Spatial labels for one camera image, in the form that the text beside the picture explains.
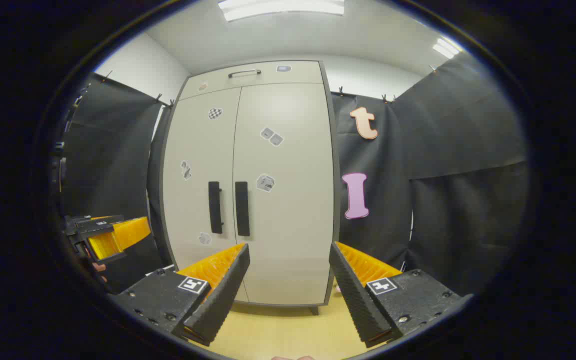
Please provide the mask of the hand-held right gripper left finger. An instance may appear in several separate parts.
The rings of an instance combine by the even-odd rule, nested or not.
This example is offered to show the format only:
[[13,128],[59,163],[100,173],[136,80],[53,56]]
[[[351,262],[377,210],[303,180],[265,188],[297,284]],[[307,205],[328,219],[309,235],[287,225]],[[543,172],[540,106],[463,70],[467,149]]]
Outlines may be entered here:
[[240,243],[185,269],[156,269],[111,298],[158,332],[208,346],[226,320],[249,265],[249,246]]

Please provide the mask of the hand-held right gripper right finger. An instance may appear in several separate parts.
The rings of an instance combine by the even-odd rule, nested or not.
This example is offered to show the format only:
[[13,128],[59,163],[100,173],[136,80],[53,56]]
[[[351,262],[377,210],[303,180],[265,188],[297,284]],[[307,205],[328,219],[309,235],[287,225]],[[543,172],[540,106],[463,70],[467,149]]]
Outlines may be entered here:
[[331,244],[329,263],[367,347],[415,335],[472,298],[459,295],[422,269],[403,272],[338,241]]

